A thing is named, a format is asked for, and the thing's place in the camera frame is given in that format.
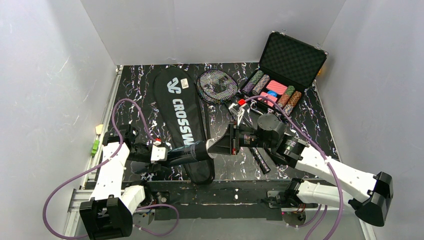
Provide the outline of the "clear shuttlecock tube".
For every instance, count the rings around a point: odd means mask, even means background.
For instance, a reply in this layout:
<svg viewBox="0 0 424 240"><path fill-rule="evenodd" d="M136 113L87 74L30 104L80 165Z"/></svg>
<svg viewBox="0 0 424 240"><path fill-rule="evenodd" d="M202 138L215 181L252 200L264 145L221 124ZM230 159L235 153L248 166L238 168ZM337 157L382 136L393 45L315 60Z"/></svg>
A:
<svg viewBox="0 0 424 240"><path fill-rule="evenodd" d="M165 165L167 167L174 167L206 160L213 160L217 154L209 153L209 148L214 143L215 141L213 139L208 139L173 149L167 153Z"/></svg>

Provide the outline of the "black racket cover bag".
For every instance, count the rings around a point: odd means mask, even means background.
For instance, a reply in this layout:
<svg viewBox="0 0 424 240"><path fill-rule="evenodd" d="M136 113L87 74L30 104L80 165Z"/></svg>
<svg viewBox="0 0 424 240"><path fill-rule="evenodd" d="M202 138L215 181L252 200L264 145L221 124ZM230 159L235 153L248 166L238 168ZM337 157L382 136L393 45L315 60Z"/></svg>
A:
<svg viewBox="0 0 424 240"><path fill-rule="evenodd" d="M182 69L168 67L153 81L153 96L167 130L172 150L208 140L194 81ZM197 185L208 185L215 178L214 160L183 164L189 179Z"/></svg>

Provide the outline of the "white tube lid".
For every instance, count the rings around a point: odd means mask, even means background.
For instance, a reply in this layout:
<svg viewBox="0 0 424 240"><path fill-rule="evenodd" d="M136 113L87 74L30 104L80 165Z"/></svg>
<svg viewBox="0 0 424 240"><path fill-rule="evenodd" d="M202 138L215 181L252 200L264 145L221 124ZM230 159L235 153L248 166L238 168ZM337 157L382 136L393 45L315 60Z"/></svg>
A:
<svg viewBox="0 0 424 240"><path fill-rule="evenodd" d="M212 139L212 138L211 139L208 139L206 141L206 143L205 143L207 155L211 159L215 159L218 156L218 154L217 153L214 153L213 150L212 150L212 147L213 147L214 144L215 144L215 140Z"/></svg>

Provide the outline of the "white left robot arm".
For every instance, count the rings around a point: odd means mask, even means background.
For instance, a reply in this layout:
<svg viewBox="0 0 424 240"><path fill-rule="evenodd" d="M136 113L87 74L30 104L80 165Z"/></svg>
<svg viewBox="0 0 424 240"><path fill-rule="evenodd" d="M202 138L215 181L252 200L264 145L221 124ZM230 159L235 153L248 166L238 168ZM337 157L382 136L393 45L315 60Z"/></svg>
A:
<svg viewBox="0 0 424 240"><path fill-rule="evenodd" d="M119 128L123 144L117 133L105 134L102 159L108 160L98 173L95 188L88 201L79 207L80 217L91 240L110 240L128 237L133 230L133 213L145 198L140 183L130 183L123 188L126 161L151 161L152 149L136 142L139 131L126 124Z"/></svg>

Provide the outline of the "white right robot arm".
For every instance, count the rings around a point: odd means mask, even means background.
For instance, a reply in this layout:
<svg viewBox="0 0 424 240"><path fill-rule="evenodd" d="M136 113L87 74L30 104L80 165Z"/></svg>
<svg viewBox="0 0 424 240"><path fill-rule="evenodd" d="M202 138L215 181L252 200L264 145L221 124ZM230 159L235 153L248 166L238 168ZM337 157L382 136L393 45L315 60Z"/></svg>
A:
<svg viewBox="0 0 424 240"><path fill-rule="evenodd" d="M242 147L262 148L276 165L313 174L329 183L296 179L286 190L286 198L302 204L342 207L372 226L385 225L394 196L390 174L364 172L321 154L306 141L287 134L285 124L270 113L258 118L257 128L230 123L220 139L206 144L211 155L237 155Z"/></svg>

